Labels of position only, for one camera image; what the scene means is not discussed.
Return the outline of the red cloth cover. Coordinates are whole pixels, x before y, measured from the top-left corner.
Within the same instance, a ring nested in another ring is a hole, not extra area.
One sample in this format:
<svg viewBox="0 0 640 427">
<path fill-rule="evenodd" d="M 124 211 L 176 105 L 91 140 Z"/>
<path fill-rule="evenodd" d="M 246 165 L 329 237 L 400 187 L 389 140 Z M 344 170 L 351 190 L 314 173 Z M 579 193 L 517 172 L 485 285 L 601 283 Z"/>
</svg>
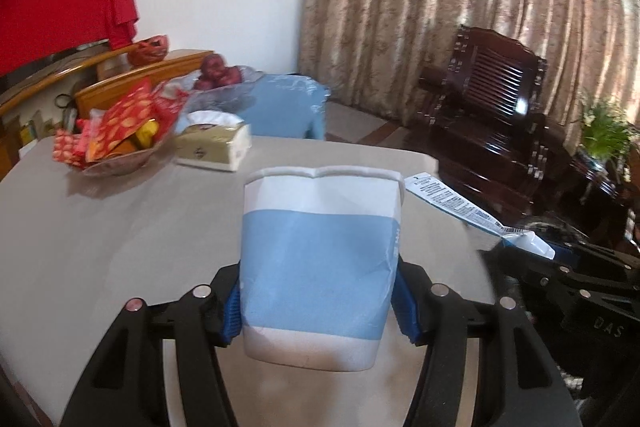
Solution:
<svg viewBox="0 0 640 427">
<path fill-rule="evenodd" d="M 81 44 L 129 46 L 137 21 L 134 0 L 1 0 L 1 72 Z"/>
</svg>

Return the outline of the glass fruit bowl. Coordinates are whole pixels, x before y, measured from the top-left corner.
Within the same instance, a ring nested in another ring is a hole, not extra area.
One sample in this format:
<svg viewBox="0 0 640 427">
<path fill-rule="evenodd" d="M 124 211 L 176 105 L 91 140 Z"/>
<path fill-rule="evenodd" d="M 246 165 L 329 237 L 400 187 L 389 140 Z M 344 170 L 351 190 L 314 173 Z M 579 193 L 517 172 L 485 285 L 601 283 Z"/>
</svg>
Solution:
<svg viewBox="0 0 640 427">
<path fill-rule="evenodd" d="M 257 98 L 253 91 L 257 83 L 266 73 L 250 66 L 239 67 L 241 81 L 232 86 L 219 87 L 210 90 L 196 90 L 195 83 L 200 75 L 199 70 L 189 72 L 181 77 L 171 79 L 171 87 L 179 88 L 189 95 L 183 110 L 193 113 L 197 110 L 219 110 L 219 112 L 239 114 L 252 107 Z"/>
</svg>

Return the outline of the red ornament basket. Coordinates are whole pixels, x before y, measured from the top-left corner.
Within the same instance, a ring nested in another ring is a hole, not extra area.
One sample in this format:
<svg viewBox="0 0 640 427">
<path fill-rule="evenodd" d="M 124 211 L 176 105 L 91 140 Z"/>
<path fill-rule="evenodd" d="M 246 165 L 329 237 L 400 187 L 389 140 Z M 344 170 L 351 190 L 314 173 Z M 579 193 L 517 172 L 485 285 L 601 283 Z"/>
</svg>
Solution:
<svg viewBox="0 0 640 427">
<path fill-rule="evenodd" d="M 132 67 L 142 67 L 163 61 L 168 54 L 168 37 L 158 35 L 141 40 L 127 53 Z"/>
</svg>

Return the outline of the red apples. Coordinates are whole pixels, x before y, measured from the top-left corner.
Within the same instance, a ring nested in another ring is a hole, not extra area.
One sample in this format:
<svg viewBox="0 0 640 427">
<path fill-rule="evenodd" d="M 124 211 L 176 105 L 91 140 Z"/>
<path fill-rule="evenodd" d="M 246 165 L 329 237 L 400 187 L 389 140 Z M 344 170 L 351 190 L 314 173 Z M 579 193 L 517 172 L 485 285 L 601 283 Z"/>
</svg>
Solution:
<svg viewBox="0 0 640 427">
<path fill-rule="evenodd" d="M 242 82 L 239 67 L 228 66 L 224 58 L 217 53 L 208 54 L 203 58 L 200 71 L 200 77 L 194 82 L 193 88 L 195 90 L 213 90 L 235 86 Z"/>
</svg>

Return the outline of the glass snack bowl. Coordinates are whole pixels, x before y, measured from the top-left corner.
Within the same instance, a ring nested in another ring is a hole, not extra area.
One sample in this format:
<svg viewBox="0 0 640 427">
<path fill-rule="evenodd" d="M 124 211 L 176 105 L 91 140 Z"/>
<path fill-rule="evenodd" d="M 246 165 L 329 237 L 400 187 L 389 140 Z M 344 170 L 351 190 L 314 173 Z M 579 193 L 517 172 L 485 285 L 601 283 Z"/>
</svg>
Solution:
<svg viewBox="0 0 640 427">
<path fill-rule="evenodd" d="M 128 174 L 134 173 L 145 165 L 148 165 L 152 159 L 160 158 L 160 155 L 167 150 L 167 147 L 171 143 L 173 133 L 174 130 L 170 129 L 163 138 L 160 139 L 160 142 L 149 148 L 149 150 L 138 150 L 137 152 L 127 155 L 105 159 L 85 169 L 70 167 L 70 171 L 80 174 L 81 176 L 88 176 L 89 178 L 128 176 Z"/>
</svg>

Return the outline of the blue covered stool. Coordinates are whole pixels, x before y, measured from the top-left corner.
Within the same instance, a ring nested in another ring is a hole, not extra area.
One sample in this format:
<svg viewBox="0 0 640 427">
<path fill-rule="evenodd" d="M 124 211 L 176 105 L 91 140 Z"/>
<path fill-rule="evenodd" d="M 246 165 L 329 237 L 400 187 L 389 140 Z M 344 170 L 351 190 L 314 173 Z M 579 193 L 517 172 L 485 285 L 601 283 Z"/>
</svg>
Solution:
<svg viewBox="0 0 640 427">
<path fill-rule="evenodd" d="M 330 94 L 328 87 L 310 77 L 268 74 L 252 82 L 234 113 L 254 135 L 324 141 Z"/>
</svg>

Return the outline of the white blue tube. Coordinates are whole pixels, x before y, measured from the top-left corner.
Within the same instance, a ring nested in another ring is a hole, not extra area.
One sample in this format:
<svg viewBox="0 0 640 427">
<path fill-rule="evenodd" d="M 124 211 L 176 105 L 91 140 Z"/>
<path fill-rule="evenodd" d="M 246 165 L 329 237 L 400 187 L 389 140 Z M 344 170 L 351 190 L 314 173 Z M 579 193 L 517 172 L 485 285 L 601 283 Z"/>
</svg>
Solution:
<svg viewBox="0 0 640 427">
<path fill-rule="evenodd" d="M 405 179 L 406 190 L 428 205 L 480 231 L 499 237 L 503 243 L 547 260 L 555 258 L 555 250 L 534 231 L 510 228 L 490 213 L 480 209 L 444 182 L 422 172 Z"/>
</svg>

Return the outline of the green potted plant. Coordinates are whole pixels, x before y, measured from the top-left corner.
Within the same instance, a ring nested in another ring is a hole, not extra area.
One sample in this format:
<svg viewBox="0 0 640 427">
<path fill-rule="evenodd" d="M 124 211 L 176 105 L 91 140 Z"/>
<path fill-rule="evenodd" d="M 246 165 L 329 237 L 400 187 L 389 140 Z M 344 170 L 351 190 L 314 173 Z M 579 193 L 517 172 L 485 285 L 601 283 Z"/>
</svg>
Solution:
<svg viewBox="0 0 640 427">
<path fill-rule="evenodd" d="M 598 165 L 625 160 L 639 139 L 639 128 L 627 120 L 623 109 L 610 98 L 585 98 L 582 102 L 580 145 Z"/>
</svg>

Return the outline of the red snack packets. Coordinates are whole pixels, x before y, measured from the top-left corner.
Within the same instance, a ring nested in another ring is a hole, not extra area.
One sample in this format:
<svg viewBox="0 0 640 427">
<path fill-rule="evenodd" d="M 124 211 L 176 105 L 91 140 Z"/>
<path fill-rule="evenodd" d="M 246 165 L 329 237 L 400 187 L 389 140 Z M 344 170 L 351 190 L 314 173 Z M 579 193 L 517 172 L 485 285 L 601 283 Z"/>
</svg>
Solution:
<svg viewBox="0 0 640 427">
<path fill-rule="evenodd" d="M 85 169 L 103 159 L 151 148 L 186 105 L 189 95 L 165 82 L 153 91 L 149 80 L 130 90 L 105 112 L 78 121 L 79 130 L 58 130 L 52 159 Z"/>
</svg>

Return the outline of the blue white paper cup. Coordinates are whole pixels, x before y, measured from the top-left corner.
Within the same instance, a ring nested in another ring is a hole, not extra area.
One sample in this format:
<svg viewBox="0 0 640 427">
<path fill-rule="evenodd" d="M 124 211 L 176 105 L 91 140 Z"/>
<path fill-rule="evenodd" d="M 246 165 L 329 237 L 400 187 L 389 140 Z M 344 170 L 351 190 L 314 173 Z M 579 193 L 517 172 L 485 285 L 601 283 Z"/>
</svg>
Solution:
<svg viewBox="0 0 640 427">
<path fill-rule="evenodd" d="M 244 184 L 245 353 L 361 372 L 378 354 L 399 258 L 404 179 L 393 170 L 273 167 Z"/>
</svg>

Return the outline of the gold white tissue box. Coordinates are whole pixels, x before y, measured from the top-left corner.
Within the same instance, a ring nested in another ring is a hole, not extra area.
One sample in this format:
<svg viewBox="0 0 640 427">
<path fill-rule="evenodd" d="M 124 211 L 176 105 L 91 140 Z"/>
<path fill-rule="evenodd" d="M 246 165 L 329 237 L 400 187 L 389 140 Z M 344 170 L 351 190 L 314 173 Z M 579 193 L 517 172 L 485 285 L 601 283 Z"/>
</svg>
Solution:
<svg viewBox="0 0 640 427">
<path fill-rule="evenodd" d="M 180 117 L 174 145 L 177 164 L 235 172 L 252 146 L 252 132 L 239 116 L 197 110 Z"/>
</svg>

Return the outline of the floral beige curtain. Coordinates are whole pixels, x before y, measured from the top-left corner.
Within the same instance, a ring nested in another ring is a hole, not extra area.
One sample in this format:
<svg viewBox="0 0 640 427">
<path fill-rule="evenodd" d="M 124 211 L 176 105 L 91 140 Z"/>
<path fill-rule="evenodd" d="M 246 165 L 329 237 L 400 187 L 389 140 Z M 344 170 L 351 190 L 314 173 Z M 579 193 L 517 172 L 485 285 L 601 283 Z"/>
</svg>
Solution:
<svg viewBox="0 0 640 427">
<path fill-rule="evenodd" d="M 299 70 L 338 101 L 408 120 L 418 77 L 443 68 L 461 26 L 497 31 L 547 61 L 541 108 L 579 138 L 582 103 L 639 119 L 639 0 L 305 0 Z"/>
</svg>

